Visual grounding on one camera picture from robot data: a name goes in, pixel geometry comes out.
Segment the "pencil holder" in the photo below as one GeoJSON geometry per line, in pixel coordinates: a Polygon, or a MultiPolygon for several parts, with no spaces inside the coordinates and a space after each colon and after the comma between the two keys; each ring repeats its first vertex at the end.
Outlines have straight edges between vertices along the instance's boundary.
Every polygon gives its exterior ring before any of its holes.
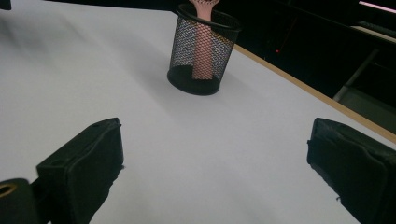
{"type": "Polygon", "coordinates": [[[214,94],[219,90],[241,24],[216,10],[211,13],[211,21],[200,19],[191,4],[179,5],[177,14],[168,80],[184,92],[214,94]]]}

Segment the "white table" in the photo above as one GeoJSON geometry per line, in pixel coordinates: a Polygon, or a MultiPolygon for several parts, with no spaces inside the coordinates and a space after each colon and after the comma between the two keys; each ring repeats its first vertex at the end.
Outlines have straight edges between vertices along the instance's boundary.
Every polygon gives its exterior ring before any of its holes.
{"type": "Polygon", "coordinates": [[[395,143],[238,50],[218,93],[179,91],[176,22],[39,0],[0,11],[0,180],[33,182],[53,151],[118,117],[126,169],[92,223],[357,223],[306,162],[313,121],[395,143]]]}

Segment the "table edge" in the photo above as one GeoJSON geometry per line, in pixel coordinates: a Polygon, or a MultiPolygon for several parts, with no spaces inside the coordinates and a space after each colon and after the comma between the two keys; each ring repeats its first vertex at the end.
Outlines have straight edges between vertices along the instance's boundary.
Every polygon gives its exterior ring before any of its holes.
{"type": "Polygon", "coordinates": [[[323,103],[333,107],[334,109],[338,110],[339,112],[345,114],[346,116],[350,117],[351,119],[354,119],[361,125],[365,126],[366,128],[372,130],[373,132],[383,136],[384,138],[388,139],[390,142],[396,144],[396,134],[386,130],[385,128],[381,127],[380,125],[370,121],[369,119],[363,117],[362,115],[356,113],[355,111],[347,108],[344,105],[341,105],[340,103],[334,101],[332,98],[326,96],[325,94],[315,90],[314,88],[306,85],[299,79],[289,75],[285,71],[281,70],[280,68],[268,63],[264,59],[258,57],[257,55],[253,54],[252,52],[248,51],[247,49],[242,48],[239,45],[234,45],[233,48],[240,53],[244,54],[245,56],[249,57],[251,60],[255,61],[256,63],[261,64],[262,66],[270,69],[277,75],[285,78],[287,81],[293,83],[294,85],[298,86],[302,90],[308,92],[312,96],[318,98],[320,101],[323,103]]]}

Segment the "pink object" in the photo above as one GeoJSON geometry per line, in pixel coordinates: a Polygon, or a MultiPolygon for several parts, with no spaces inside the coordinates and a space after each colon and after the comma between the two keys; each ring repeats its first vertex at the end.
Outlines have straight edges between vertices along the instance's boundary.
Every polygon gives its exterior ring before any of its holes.
{"type": "MultiPolygon", "coordinates": [[[[199,19],[211,21],[212,9],[219,0],[190,0],[195,6],[199,19]]],[[[212,79],[211,28],[198,22],[196,30],[193,79],[212,79]]]]}

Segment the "mesh cup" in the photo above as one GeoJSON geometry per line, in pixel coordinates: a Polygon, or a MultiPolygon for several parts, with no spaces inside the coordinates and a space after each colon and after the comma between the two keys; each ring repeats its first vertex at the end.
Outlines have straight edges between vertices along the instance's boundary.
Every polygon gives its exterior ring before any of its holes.
{"type": "Polygon", "coordinates": [[[191,94],[214,94],[219,90],[241,24],[216,10],[212,11],[212,21],[201,20],[192,4],[179,5],[177,13],[168,80],[191,94]]]}

